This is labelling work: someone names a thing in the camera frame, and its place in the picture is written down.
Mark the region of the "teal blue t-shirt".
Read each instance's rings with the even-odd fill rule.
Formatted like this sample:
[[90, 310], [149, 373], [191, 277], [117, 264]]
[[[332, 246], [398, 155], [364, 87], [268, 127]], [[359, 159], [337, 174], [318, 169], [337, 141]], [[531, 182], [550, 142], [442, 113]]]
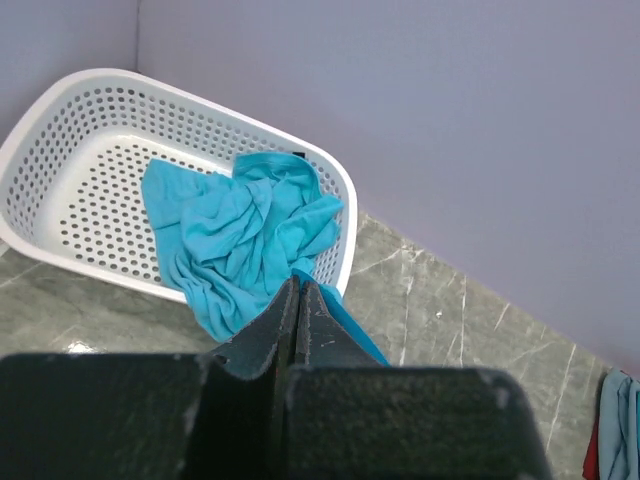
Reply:
[[388, 367], [381, 349], [343, 306], [340, 293], [318, 283], [310, 274], [294, 269], [301, 303], [296, 356], [307, 365], [338, 367]]

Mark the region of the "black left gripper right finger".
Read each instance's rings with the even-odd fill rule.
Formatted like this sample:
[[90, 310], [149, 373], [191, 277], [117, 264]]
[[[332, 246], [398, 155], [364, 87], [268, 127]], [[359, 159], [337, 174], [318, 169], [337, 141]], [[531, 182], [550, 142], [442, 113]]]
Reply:
[[507, 372], [377, 364], [302, 290], [284, 396], [288, 479], [548, 479], [530, 403]]

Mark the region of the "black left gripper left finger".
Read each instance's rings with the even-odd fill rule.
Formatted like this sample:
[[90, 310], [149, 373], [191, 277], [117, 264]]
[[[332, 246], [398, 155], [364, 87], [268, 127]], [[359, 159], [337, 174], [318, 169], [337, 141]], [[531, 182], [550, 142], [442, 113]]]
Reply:
[[264, 479], [300, 283], [206, 353], [14, 354], [1, 361], [5, 479]]

